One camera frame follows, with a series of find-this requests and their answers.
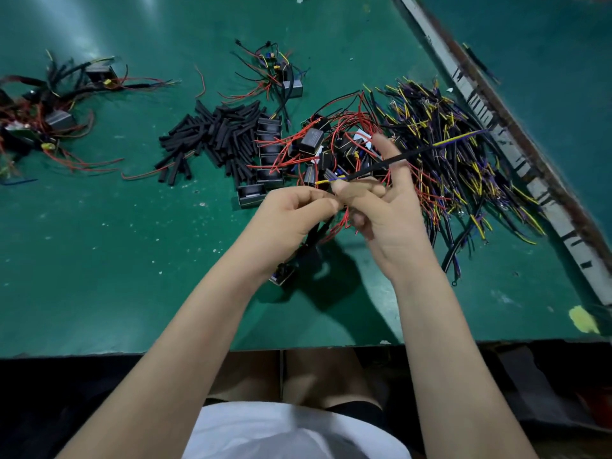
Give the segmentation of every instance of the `green workbench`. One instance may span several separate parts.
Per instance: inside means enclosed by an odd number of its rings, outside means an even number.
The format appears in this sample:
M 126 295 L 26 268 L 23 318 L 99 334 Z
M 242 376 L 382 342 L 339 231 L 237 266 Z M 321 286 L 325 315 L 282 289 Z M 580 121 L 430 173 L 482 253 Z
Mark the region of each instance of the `green workbench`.
M 124 157 L 126 174 L 150 170 L 157 137 L 192 112 L 201 91 L 246 91 L 234 39 L 291 49 L 311 67 L 299 123 L 365 83 L 406 75 L 430 83 L 435 63 L 393 0 L 4 0 L 0 75 L 41 76 L 45 48 L 59 59 L 117 55 L 130 75 L 181 79 L 154 93 L 79 104 L 96 113 L 69 144 L 86 161 Z M 0 187 L 0 357 L 142 353 L 253 215 L 236 207 L 233 182 L 206 157 L 174 187 L 117 173 L 70 174 L 41 154 L 20 163 L 39 181 Z M 479 341 L 583 339 L 569 310 L 596 313 L 597 299 L 558 238 L 528 245 L 498 223 L 490 243 L 459 255 L 455 291 Z M 442 241 L 436 252 L 444 254 Z M 322 249 L 324 270 L 283 291 L 264 285 L 247 308 L 233 349 L 383 345 L 402 342 L 393 290 L 360 236 L 342 232 Z

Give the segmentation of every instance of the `pile of wires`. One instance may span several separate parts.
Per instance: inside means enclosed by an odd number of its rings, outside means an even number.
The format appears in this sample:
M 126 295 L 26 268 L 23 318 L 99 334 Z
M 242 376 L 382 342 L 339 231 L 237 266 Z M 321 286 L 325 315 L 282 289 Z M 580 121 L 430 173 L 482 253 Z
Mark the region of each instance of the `pile of wires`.
M 291 63 L 289 61 L 290 52 L 283 54 L 279 51 L 279 44 L 276 42 L 267 41 L 265 45 L 257 48 L 255 51 L 250 51 L 242 45 L 240 40 L 236 40 L 236 45 L 249 55 L 249 58 L 245 60 L 239 54 L 235 52 L 233 54 L 245 66 L 251 69 L 251 72 L 256 73 L 257 77 L 249 78 L 238 72 L 234 73 L 242 79 L 256 83 L 256 86 L 243 95 L 226 96 L 219 93 L 219 95 L 225 98 L 223 104 L 228 105 L 241 99 L 256 97 L 265 92 L 266 99 L 276 98 L 279 102 L 279 107 L 271 114 L 271 118 L 274 119 L 276 116 L 282 115 L 285 119 L 285 129 L 288 132 L 291 120 L 287 112 L 287 101 L 291 98 L 302 96 L 302 81 L 308 70 L 302 71 L 302 69 Z
M 0 88 L 0 178 L 19 178 L 16 162 L 32 150 L 41 151 L 71 172 L 117 171 L 117 168 L 103 167 L 117 163 L 123 158 L 87 163 L 62 146 L 65 139 L 87 135 L 94 124 L 92 111 L 89 112 L 86 123 L 77 123 L 71 114 L 73 108 L 82 99 L 97 93 L 153 91 L 176 82 L 150 77 L 130 77 L 127 66 L 124 76 L 118 77 L 111 67 L 113 57 L 80 64 L 74 64 L 74 61 L 70 60 L 60 64 L 49 51 L 47 54 L 49 65 L 44 79 L 19 75 L 0 77 L 0 87 L 8 83 L 33 87 L 16 99 L 12 99 Z M 23 181 L 3 182 L 4 185 L 16 183 Z
M 326 103 L 302 123 L 301 131 L 286 138 L 257 140 L 276 146 L 270 165 L 253 166 L 270 173 L 284 173 L 298 185 L 327 188 L 328 180 L 373 177 L 389 186 L 389 164 L 407 160 L 420 200 L 425 226 L 434 245 L 440 235 L 448 253 L 442 268 L 454 267 L 454 281 L 462 272 L 456 257 L 473 234 L 486 242 L 493 226 L 487 216 L 498 217 L 517 237 L 535 244 L 528 230 L 544 235 L 537 217 L 537 201 L 512 182 L 512 173 L 500 149 L 478 121 L 454 101 L 443 97 L 434 82 L 431 89 L 405 77 L 394 86 L 376 88 L 384 96 L 379 104 L 373 91 L 355 91 Z M 333 112 L 326 109 L 343 105 Z M 401 154 L 383 160 L 371 144 L 371 135 L 385 133 Z M 456 215 L 462 231 L 455 235 L 451 217 Z M 310 247 L 327 241 L 350 227 L 348 209 L 309 235 Z

